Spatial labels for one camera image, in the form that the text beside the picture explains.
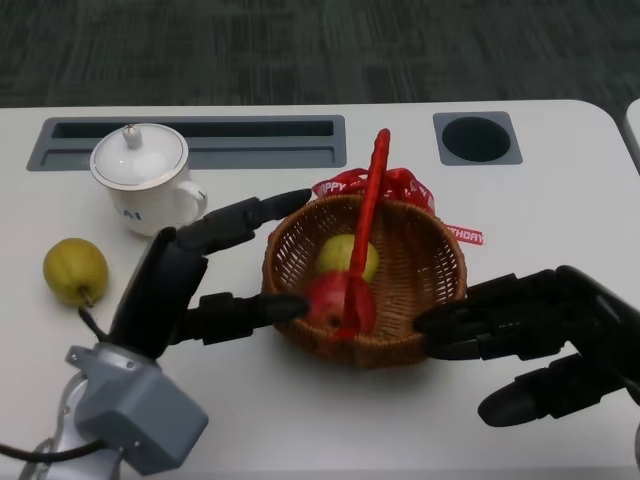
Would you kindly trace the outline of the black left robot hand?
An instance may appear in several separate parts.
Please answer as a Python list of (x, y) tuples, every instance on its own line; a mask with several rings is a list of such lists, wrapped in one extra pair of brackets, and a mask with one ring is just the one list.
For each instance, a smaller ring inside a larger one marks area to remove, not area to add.
[(104, 342), (156, 360), (168, 346), (183, 341), (227, 342), (304, 317), (309, 303), (296, 294), (240, 298), (223, 292), (201, 297), (196, 308), (189, 304), (209, 255), (254, 239), (263, 224), (298, 211), (310, 197), (308, 189), (264, 200), (252, 197), (213, 210), (185, 227), (160, 230), (141, 258)]

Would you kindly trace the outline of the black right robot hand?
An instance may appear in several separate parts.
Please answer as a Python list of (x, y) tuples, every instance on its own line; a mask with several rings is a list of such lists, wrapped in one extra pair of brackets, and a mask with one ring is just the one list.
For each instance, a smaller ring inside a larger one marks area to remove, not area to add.
[(439, 360), (528, 361), (575, 348), (483, 400), (478, 414), (491, 427), (558, 419), (621, 389), (639, 398), (638, 309), (571, 266), (478, 284), (418, 315), (413, 328)]

